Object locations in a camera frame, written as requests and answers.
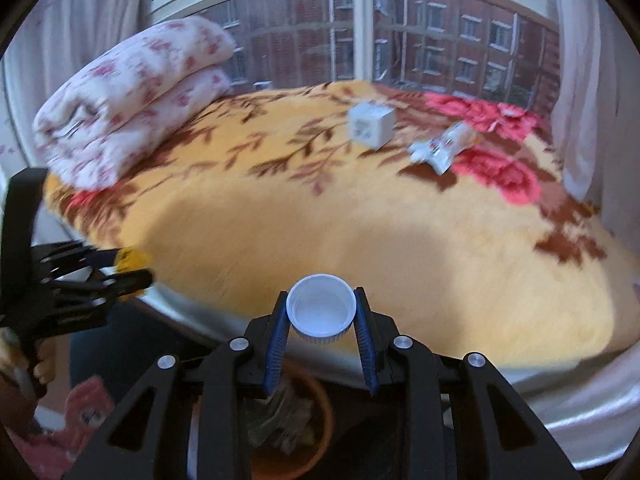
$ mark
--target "red cloth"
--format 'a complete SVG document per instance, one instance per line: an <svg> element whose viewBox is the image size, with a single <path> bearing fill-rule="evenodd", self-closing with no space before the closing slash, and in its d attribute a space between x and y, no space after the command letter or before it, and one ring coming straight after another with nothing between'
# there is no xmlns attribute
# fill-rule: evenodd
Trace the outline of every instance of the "red cloth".
<svg viewBox="0 0 640 480"><path fill-rule="evenodd" d="M95 430L113 411L114 404L100 377L92 377L69 392L65 428L51 434L11 439L25 462L41 480L59 480L87 445Z"/></svg>

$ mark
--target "metal screw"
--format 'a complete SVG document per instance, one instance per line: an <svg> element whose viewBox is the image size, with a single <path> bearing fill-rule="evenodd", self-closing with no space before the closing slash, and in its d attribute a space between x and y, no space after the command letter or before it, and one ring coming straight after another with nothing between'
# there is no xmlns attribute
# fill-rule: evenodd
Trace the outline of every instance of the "metal screw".
<svg viewBox="0 0 640 480"><path fill-rule="evenodd" d="M409 336L399 335L394 339L394 345L398 348L411 348L413 344L414 342Z"/></svg>
<svg viewBox="0 0 640 480"><path fill-rule="evenodd" d="M229 342L229 346L232 350L239 352L246 349L249 346L249 342L244 337L236 337Z"/></svg>
<svg viewBox="0 0 640 480"><path fill-rule="evenodd" d="M163 355L158 359L158 368L162 368L162 370L168 370L169 368L173 368L175 365L175 357L172 355Z"/></svg>
<svg viewBox="0 0 640 480"><path fill-rule="evenodd" d="M482 354L469 354L466 358L469 364L476 368L482 368L486 364L486 359Z"/></svg>

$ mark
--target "floral bedspread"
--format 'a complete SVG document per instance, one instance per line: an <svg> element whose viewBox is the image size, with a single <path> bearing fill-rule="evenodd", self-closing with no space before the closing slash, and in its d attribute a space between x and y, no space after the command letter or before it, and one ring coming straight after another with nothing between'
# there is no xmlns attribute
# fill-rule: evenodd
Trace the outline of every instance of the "floral bedspread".
<svg viewBox="0 0 640 480"><path fill-rule="evenodd" d="M376 152L348 139L363 100L396 108ZM458 120L481 142L449 171L410 163L407 146ZM640 337L640 262L559 172L548 131L517 107L345 82L225 98L111 189L50 176L46 197L98 246L145 251L203 306L253 317L330 272L436 352L542 365Z"/></svg>

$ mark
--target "toothpaste tube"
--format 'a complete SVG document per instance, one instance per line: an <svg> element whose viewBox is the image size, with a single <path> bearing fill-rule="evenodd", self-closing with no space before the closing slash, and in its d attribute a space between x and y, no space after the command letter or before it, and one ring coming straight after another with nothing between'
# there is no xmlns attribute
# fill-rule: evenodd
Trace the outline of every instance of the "toothpaste tube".
<svg viewBox="0 0 640 480"><path fill-rule="evenodd" d="M443 134L427 142L414 142L407 148L412 162L426 162L441 175L449 169L457 154L471 148L478 140L478 132L466 123L450 126Z"/></svg>

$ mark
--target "white bottle cap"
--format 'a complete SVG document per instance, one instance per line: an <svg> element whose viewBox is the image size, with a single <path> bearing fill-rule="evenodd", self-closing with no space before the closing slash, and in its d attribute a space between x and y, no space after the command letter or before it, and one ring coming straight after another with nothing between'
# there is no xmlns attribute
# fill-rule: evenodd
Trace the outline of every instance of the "white bottle cap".
<svg viewBox="0 0 640 480"><path fill-rule="evenodd" d="M287 296L287 315L302 339L327 344L340 339L356 315L356 295L337 276L312 274Z"/></svg>

